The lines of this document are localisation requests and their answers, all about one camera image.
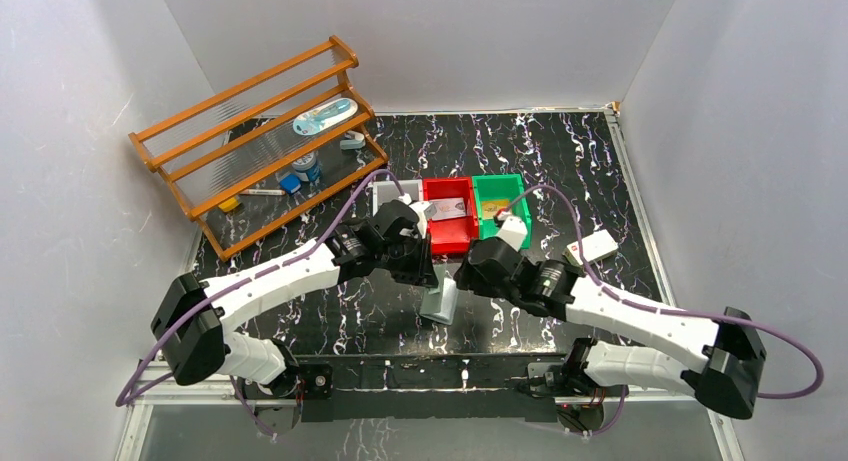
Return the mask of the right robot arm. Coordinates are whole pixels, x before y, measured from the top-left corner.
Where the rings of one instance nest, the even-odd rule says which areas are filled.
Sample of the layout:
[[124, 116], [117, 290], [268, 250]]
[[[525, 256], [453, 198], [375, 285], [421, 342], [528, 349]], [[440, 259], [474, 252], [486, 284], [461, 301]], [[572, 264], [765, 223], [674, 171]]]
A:
[[727, 308], [725, 320], [694, 318], [595, 283], [581, 269], [558, 260], [533, 262], [499, 238], [472, 243], [457, 270], [458, 289], [501, 298], [537, 317], [599, 328], [631, 340], [613, 345], [579, 338], [552, 374], [530, 375], [542, 395], [588, 394], [613, 386], [640, 386], [691, 396], [724, 416], [752, 417], [766, 350], [749, 316]]

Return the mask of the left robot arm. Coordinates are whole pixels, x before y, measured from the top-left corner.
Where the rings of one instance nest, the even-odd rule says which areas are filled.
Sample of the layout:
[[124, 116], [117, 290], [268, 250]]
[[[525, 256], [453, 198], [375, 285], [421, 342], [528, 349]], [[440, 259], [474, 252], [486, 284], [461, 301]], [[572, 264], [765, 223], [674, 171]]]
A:
[[239, 327], [283, 303], [376, 269], [400, 284], [437, 287], [427, 232], [434, 212], [428, 202], [395, 199], [373, 217], [342, 221], [326, 237], [251, 269], [205, 280], [192, 273], [176, 278], [151, 323], [156, 349], [174, 381], [190, 386], [219, 374], [289, 395], [303, 377], [290, 349]]

